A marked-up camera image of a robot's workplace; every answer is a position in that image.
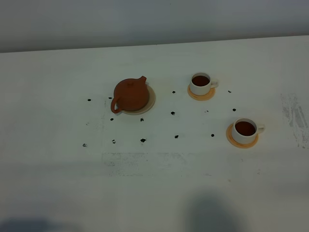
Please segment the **brown clay teapot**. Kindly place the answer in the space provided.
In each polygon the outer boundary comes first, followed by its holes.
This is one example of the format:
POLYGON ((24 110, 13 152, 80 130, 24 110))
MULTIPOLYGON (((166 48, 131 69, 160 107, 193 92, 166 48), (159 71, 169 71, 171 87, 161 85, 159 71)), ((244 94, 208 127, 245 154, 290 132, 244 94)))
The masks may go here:
POLYGON ((119 82, 113 91, 111 111, 117 114, 123 110, 133 112, 145 107, 150 97, 146 79, 142 76, 119 82))

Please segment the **beige teapot saucer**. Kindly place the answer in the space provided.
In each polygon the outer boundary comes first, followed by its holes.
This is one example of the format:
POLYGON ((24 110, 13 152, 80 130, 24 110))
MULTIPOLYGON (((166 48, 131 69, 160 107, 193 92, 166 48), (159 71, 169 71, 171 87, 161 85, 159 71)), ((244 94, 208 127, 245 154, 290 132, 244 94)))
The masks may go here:
POLYGON ((148 92, 149 92, 149 100, 148 103, 141 109, 137 111, 125 111, 123 110, 122 112, 127 115, 141 115, 146 112, 148 112, 155 104, 156 96, 154 90, 150 87, 147 86, 148 92))

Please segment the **far white teacup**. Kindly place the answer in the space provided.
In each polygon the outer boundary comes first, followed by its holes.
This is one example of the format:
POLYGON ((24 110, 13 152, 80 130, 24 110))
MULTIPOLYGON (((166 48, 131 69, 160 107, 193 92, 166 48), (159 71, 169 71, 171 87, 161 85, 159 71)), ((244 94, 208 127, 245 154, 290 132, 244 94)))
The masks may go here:
POLYGON ((191 77, 189 89, 193 94, 203 96, 212 89, 217 88, 218 85, 219 81, 217 79, 211 78, 207 73, 198 72, 191 77))

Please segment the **white teacup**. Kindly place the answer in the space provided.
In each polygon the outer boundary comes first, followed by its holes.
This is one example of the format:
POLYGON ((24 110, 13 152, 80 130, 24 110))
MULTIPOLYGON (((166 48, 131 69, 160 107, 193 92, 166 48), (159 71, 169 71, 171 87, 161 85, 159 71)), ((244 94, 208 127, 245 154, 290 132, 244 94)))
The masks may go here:
POLYGON ((231 136, 239 144, 250 144, 265 130, 264 124, 257 124, 250 118, 241 117, 232 126, 231 136))
POLYGON ((207 73, 198 72, 191 77, 189 89, 193 94, 203 96, 212 89, 217 88, 218 85, 219 81, 217 79, 211 78, 207 73))

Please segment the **far orange coaster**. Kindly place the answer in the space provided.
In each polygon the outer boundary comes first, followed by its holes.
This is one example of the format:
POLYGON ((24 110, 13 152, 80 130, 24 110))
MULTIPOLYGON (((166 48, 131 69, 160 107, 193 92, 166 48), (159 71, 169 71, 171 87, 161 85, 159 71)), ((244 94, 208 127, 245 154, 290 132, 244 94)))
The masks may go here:
POLYGON ((205 95, 196 95, 191 91, 190 86, 188 86, 187 92, 188 92, 188 95, 194 100, 207 101, 207 100, 210 100, 215 95, 216 89, 211 88, 210 91, 205 95))

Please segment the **orange coaster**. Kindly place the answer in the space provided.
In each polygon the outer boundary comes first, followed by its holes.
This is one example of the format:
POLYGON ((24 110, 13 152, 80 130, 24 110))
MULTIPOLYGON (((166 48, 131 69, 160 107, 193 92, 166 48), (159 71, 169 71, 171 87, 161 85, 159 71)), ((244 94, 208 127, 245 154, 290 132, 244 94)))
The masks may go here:
POLYGON ((188 92, 188 95, 194 100, 207 101, 207 100, 210 100, 215 95, 216 89, 211 88, 210 91, 205 95, 196 95, 191 91, 190 86, 188 86, 187 92, 188 92))
POLYGON ((259 134, 255 133, 252 136, 244 136, 236 130, 234 124, 230 124, 226 129, 226 138, 233 146, 247 149, 256 145, 259 134))

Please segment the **near orange coaster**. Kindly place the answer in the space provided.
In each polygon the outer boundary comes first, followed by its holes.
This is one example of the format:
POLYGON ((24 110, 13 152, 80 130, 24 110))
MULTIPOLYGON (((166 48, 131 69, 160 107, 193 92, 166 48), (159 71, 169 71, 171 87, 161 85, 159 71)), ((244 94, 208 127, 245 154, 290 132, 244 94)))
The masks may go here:
POLYGON ((259 134, 255 133, 252 136, 244 136, 236 130, 234 124, 230 124, 226 129, 226 138, 233 146, 247 149, 256 145, 259 134))

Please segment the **near white teacup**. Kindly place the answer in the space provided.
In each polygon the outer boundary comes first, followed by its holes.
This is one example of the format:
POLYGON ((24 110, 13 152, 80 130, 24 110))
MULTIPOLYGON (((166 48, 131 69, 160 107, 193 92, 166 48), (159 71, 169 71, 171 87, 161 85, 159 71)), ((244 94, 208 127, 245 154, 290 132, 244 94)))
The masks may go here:
POLYGON ((250 118, 241 117, 232 126, 231 136, 239 144, 250 144, 265 130, 264 124, 257 124, 250 118))

